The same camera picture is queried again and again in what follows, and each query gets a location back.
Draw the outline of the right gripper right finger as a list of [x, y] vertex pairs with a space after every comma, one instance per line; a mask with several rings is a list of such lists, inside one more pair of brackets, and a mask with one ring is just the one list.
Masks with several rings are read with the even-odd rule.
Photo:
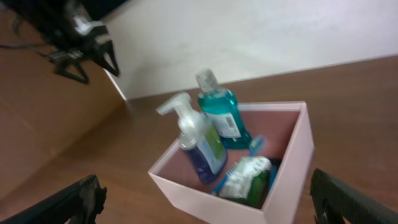
[[397, 212], [321, 169], [313, 171], [310, 195], [316, 224], [397, 224]]

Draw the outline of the clear pump bottle purple liquid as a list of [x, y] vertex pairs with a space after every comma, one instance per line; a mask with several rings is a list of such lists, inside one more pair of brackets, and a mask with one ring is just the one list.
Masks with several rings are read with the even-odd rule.
[[186, 92], [174, 95], [156, 111], [160, 115], [176, 112], [180, 149], [187, 155], [200, 182], [214, 182], [224, 168], [228, 155], [210, 118], [192, 108], [191, 97]]

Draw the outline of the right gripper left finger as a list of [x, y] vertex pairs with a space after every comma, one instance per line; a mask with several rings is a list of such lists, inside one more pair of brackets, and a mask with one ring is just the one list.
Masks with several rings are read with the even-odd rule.
[[1, 224], [95, 224], [104, 210], [106, 194], [107, 188], [91, 174]]

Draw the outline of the blue mouthwash bottle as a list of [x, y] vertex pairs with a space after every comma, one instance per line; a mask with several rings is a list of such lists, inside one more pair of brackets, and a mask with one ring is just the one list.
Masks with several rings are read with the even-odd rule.
[[201, 90], [198, 94], [198, 104], [212, 120], [224, 147], [247, 149], [252, 137], [239, 113], [235, 94], [220, 86], [210, 69], [198, 72], [195, 78]]

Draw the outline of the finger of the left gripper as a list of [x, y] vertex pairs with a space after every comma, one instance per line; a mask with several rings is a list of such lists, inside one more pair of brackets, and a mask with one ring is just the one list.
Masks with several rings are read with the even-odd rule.
[[72, 58], [58, 61], [55, 67], [55, 73], [84, 85], [88, 85], [90, 82], [90, 79], [80, 65], [80, 62]]
[[113, 42], [111, 40], [96, 45], [93, 61], [115, 77], [120, 75], [119, 66], [114, 53]]

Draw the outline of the blue disposable razor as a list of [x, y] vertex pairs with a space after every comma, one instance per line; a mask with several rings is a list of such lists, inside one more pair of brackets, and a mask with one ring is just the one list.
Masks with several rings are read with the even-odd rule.
[[272, 188], [272, 185], [273, 185], [273, 183], [274, 183], [274, 181], [275, 181], [275, 178], [276, 178], [276, 175], [277, 175], [277, 173], [278, 173], [278, 169], [279, 169], [279, 167], [278, 167], [277, 165], [273, 165], [273, 166], [271, 167], [271, 170], [270, 170], [270, 173], [269, 173], [268, 191], [270, 191], [271, 188]]

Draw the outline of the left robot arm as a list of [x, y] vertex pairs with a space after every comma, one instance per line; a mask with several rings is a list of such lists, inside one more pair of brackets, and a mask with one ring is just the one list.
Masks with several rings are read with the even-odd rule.
[[[55, 74], [85, 85], [90, 79], [81, 66], [84, 61], [120, 75], [113, 41], [100, 39], [109, 35], [108, 29], [91, 18], [88, 1], [5, 0], [1, 5], [17, 14], [11, 29], [21, 40], [20, 45], [2, 45], [2, 49], [30, 49], [54, 64]], [[24, 21], [41, 34], [43, 43], [32, 44], [20, 35]]]

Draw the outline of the white cardboard box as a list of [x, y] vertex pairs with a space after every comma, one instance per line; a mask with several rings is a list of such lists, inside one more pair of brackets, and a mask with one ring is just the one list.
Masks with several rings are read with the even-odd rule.
[[293, 223], [315, 149], [307, 104], [242, 103], [239, 109], [249, 131], [266, 139], [258, 155], [282, 161], [260, 209], [210, 195], [217, 183], [198, 180], [177, 141], [148, 173], [175, 208], [208, 223]]

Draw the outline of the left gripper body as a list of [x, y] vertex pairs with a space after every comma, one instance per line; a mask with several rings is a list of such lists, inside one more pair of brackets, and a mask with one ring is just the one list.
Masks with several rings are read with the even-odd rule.
[[89, 34], [80, 35], [75, 23], [68, 21], [49, 21], [48, 40], [56, 51], [48, 56], [51, 62], [72, 58], [77, 61], [92, 60], [97, 44], [108, 41], [109, 32], [105, 25], [95, 27]]

